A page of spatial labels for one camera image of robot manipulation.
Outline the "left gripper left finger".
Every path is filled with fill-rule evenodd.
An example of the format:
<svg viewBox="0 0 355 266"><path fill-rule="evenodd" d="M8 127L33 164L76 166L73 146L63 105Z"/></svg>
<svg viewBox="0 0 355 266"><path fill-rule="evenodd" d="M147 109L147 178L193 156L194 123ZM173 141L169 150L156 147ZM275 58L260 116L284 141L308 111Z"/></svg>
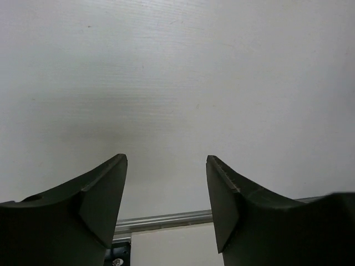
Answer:
<svg viewBox="0 0 355 266"><path fill-rule="evenodd" d="M118 154L59 186L1 203L1 264L103 265L127 168Z"/></svg>

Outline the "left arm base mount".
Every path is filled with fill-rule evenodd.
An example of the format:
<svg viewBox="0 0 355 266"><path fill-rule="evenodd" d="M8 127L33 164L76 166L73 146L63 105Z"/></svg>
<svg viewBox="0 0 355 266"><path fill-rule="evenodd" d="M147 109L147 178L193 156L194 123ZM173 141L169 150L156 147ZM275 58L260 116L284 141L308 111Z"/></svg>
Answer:
<svg viewBox="0 0 355 266"><path fill-rule="evenodd" d="M103 266L130 266L131 241L114 242L105 252Z"/></svg>

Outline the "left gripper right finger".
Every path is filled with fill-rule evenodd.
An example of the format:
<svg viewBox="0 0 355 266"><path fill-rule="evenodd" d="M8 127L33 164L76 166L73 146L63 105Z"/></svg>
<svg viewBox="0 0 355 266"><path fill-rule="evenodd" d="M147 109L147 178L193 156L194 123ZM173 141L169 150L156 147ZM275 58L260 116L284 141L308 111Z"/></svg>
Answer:
<svg viewBox="0 0 355 266"><path fill-rule="evenodd" d="M206 160L217 250L225 265L353 265L354 193L302 202Z"/></svg>

